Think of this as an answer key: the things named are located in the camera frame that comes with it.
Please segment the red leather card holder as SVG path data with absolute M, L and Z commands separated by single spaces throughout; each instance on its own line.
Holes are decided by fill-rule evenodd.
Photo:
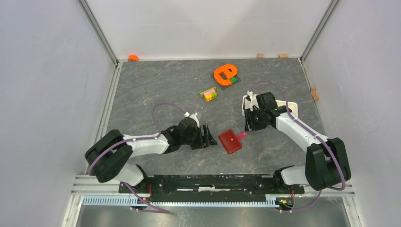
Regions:
M 226 150 L 228 155 L 231 155 L 240 149 L 242 149 L 241 140 L 244 139 L 247 135 L 247 132 L 243 131 L 242 133 L 235 135 L 232 129 L 227 130 L 226 132 L 220 134 L 218 136 L 223 148 Z

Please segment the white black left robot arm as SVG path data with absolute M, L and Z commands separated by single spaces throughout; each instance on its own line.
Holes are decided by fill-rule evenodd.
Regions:
M 100 183 L 118 180 L 128 183 L 136 192 L 148 188 L 148 179 L 139 165 L 129 164 L 133 157 L 149 154 L 169 154 L 189 146 L 203 149 L 217 145 L 207 124 L 200 125 L 196 117 L 182 119 L 160 133 L 131 136 L 111 130 L 95 143 L 86 153 L 87 173 Z

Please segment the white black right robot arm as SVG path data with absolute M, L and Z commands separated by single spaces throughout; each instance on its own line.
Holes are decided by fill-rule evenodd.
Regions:
M 314 190 L 341 191 L 351 179 L 344 142 L 317 132 L 297 116 L 297 104 L 276 100 L 271 92 L 247 92 L 242 98 L 245 131 L 259 131 L 269 126 L 286 134 L 304 152 L 303 166 L 287 166 L 274 172 L 273 187 L 279 193 L 292 185 L 309 185 Z

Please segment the white plastic tray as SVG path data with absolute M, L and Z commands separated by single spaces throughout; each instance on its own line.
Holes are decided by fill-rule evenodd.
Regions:
M 242 104 L 241 104 L 241 111 L 242 111 L 242 116 L 245 117 L 245 112 L 242 110 Z M 295 102 L 288 102 L 288 107 L 290 111 L 294 114 L 295 117 L 298 117 L 298 105 Z

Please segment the green small block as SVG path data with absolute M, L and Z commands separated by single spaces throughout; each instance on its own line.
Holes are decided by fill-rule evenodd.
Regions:
M 235 83 L 238 82 L 238 80 L 237 80 L 236 77 L 231 77 L 231 78 L 230 78 L 230 82 L 231 82 L 232 84 L 235 84 Z

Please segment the colourful block stack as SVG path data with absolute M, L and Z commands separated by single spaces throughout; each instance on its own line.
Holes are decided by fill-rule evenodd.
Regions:
M 210 102 L 218 97 L 217 88 L 212 87 L 200 93 L 200 97 L 204 98 L 206 102 Z

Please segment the wooden curved piece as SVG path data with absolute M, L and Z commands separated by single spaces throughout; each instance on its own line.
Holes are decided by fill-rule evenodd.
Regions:
M 313 100 L 314 102 L 317 102 L 317 101 L 319 100 L 319 96 L 318 96 L 318 94 L 317 94 L 317 89 L 316 89 L 315 87 L 312 87 L 312 88 L 310 89 L 310 93 L 311 93 L 312 100 Z

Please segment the orange letter e shape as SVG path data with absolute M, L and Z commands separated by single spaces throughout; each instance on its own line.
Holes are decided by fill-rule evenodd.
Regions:
M 223 65 L 214 70 L 212 76 L 219 86 L 229 87 L 235 84 L 238 79 L 236 78 L 238 69 L 232 64 Z

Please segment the wooden block right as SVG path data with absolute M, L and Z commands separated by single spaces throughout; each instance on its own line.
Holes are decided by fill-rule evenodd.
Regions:
M 281 54 L 278 55 L 278 58 L 288 58 L 288 54 L 281 53 Z

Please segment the orange round cap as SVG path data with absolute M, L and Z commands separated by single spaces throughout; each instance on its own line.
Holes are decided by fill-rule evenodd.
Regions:
M 135 54 L 130 54 L 127 58 L 127 61 L 131 62 L 131 61 L 139 61 L 139 57 Z

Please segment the dark square base plate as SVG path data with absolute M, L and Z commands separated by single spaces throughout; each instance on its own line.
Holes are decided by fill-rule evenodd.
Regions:
M 233 77 L 228 79 L 223 73 L 221 73 L 219 75 L 219 77 L 222 78 L 223 80 L 229 80 L 229 82 L 230 82 L 230 84 L 228 86 L 223 86 L 214 78 L 214 74 L 213 73 L 211 73 L 210 76 L 216 82 L 218 87 L 221 88 L 222 90 L 224 90 L 226 88 L 229 88 L 229 87 L 231 87 L 231 86 L 233 86 L 233 85 L 235 85 L 235 84 L 237 84 L 238 82 L 241 81 L 241 79 L 237 75 L 235 75 L 235 76 L 233 76 Z

